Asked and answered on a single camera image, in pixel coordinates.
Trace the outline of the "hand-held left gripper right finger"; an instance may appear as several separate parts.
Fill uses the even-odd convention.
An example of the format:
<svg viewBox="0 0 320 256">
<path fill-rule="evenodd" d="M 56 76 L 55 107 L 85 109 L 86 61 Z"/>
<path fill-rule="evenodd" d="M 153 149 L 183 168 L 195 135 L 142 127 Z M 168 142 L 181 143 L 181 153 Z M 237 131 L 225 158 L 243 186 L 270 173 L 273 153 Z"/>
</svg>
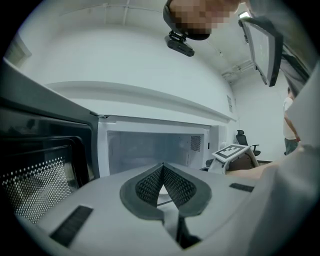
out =
<svg viewBox="0 0 320 256">
<path fill-rule="evenodd" d="M 255 182 L 164 163 L 171 202 L 164 205 L 164 227 L 175 249 L 168 256 L 246 256 L 249 237 L 239 210 Z"/>
</svg>

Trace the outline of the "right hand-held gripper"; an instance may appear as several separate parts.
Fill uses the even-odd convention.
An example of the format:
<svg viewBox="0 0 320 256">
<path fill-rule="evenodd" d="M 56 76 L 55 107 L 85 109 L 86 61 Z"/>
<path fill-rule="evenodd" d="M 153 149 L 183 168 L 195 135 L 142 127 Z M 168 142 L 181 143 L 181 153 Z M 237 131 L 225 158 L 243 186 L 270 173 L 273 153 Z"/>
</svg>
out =
<svg viewBox="0 0 320 256">
<path fill-rule="evenodd" d="M 212 153 L 209 173 L 226 175 L 228 172 L 250 170 L 259 166 L 252 149 L 247 145 L 230 144 Z"/>
</svg>

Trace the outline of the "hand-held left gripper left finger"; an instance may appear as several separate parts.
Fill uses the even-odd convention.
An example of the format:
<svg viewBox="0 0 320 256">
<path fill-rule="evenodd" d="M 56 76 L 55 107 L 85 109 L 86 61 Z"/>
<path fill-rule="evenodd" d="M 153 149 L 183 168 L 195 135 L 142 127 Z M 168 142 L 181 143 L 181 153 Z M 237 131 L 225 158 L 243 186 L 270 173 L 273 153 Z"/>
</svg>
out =
<svg viewBox="0 0 320 256">
<path fill-rule="evenodd" d="M 181 247 L 160 220 L 136 217 L 123 205 L 121 186 L 152 165 L 95 179 L 48 210 L 37 226 L 51 235 L 78 207 L 92 209 L 68 250 L 75 256 L 171 256 Z"/>
</svg>

